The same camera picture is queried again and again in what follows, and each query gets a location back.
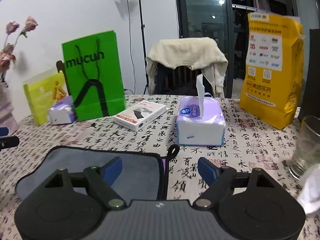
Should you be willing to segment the green mucun paper bag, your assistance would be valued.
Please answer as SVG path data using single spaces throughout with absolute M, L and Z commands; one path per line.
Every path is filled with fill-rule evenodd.
M 125 109 L 115 31 L 65 42 L 62 51 L 65 78 L 79 121 L 116 115 Z

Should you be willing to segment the pink speckled vase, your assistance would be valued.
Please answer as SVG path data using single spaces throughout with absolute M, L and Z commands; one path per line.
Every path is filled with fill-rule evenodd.
M 1 132 L 1 137 L 12 136 L 18 129 L 18 123 L 12 113 L 13 110 L 8 85 L 6 82 L 1 82 L 1 128 L 7 129 L 5 132 Z

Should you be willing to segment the black sliding glass door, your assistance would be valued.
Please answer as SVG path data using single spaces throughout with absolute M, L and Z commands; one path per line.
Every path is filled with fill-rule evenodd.
M 179 36 L 210 37 L 229 64 L 225 96 L 239 99 L 245 78 L 250 12 L 296 16 L 296 0 L 176 0 Z

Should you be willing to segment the clear drinking glass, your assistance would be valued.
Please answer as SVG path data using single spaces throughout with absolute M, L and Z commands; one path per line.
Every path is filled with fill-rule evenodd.
M 289 172 L 295 179 L 299 179 L 312 165 L 319 164 L 319 140 L 319 118 L 305 116 L 289 163 Z

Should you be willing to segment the white product box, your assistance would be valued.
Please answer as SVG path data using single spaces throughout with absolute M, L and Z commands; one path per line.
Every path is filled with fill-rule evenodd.
M 116 124 L 137 132 L 167 111 L 166 105 L 142 100 L 113 116 Z

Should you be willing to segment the calligraphy print tablecloth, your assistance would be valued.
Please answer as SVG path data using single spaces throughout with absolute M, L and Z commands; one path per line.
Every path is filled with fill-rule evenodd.
M 48 152 L 59 146 L 89 150 L 137 151 L 165 156 L 177 142 L 175 126 L 180 96 L 148 96 L 149 101 L 168 106 L 165 114 L 138 132 L 115 124 L 111 117 L 53 126 L 35 125 L 31 117 L 24 118 L 16 132 L 17 147 L 1 152 L 1 239 L 20 239 L 14 213 L 20 204 L 15 186 L 20 178 L 33 172 Z M 271 127 L 239 107 L 237 100 L 221 99 L 226 119 L 222 146 L 181 146 L 169 162 L 169 199 L 193 202 L 207 189 L 197 171 L 199 158 L 205 157 L 216 166 L 228 165 L 240 172 L 264 169 L 285 190 L 296 197 L 300 183 L 289 173 L 289 161 L 295 151 L 300 123 L 281 131 Z

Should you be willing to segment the purple tissue pack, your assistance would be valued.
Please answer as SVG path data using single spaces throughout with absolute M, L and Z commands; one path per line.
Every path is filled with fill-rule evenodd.
M 72 97 L 66 96 L 55 103 L 48 109 L 48 115 L 53 125 L 72 124 L 76 120 Z
M 205 91 L 203 75 L 196 78 L 197 96 L 180 101 L 176 118 L 177 140 L 180 145 L 223 145 L 226 121 L 220 103 Z

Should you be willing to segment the purple tissue pack left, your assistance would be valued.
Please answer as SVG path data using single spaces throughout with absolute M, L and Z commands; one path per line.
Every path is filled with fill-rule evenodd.
M 48 115 L 53 125 L 72 124 L 76 120 L 72 97 L 66 96 L 55 103 L 48 109 Z

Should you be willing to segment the yellow-green paper bag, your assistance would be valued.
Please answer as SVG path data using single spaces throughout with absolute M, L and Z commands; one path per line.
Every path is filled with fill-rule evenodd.
M 47 122 L 48 110 L 68 96 L 64 73 L 56 68 L 25 80 L 23 90 L 36 125 Z

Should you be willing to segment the yellow printed paper bag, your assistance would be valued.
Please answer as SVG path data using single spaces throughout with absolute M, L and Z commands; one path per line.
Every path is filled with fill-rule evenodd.
M 239 105 L 269 125 L 291 124 L 302 90 L 303 26 L 297 17 L 248 15 L 246 75 Z

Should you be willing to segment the cream garment on chair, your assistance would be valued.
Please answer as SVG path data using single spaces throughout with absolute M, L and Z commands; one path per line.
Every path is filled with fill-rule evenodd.
M 150 94 L 154 94 L 156 90 L 157 64 L 160 63 L 173 70 L 181 66 L 200 70 L 211 85 L 213 96 L 224 97 L 223 84 L 228 60 L 212 38 L 159 40 L 152 46 L 146 62 Z

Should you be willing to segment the purple tissue pack right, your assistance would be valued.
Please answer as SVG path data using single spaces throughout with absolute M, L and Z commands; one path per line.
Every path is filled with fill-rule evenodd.
M 205 91 L 203 75 L 196 78 L 197 96 L 180 101 L 176 118 L 177 140 L 180 145 L 223 145 L 226 121 L 220 103 Z

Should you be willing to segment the dark wooden chair left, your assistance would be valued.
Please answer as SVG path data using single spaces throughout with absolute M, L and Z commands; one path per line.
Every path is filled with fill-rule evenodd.
M 61 60 L 56 62 L 56 68 L 57 68 L 58 72 L 63 72 L 63 75 L 65 77 L 65 81 L 67 81 L 66 74 L 65 74 L 65 65 Z

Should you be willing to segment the dried pink roses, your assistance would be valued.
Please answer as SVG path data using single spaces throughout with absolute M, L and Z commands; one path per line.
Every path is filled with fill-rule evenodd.
M 25 38 L 28 38 L 28 33 L 31 31 L 34 31 L 37 26 L 38 26 L 38 23 L 35 20 L 35 18 L 28 16 L 25 21 L 24 27 L 20 30 L 15 42 L 11 44 L 8 42 L 8 38 L 14 32 L 18 31 L 18 29 L 20 28 L 20 24 L 17 23 L 16 21 L 12 21 L 6 25 L 6 28 L 5 28 L 6 37 L 4 40 L 3 47 L 1 48 L 1 83 L 5 83 L 5 76 L 7 71 L 10 69 L 11 62 L 13 64 L 15 64 L 16 62 L 16 56 L 14 55 L 14 50 L 17 46 L 17 43 L 20 37 L 24 36 Z

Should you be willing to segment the dark chair behind table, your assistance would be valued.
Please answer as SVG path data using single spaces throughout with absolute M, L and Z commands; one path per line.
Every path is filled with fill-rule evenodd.
M 197 95 L 196 78 L 203 75 L 204 91 L 215 96 L 214 67 L 191 68 L 179 66 L 169 68 L 159 62 L 147 65 L 149 93 L 156 95 Z

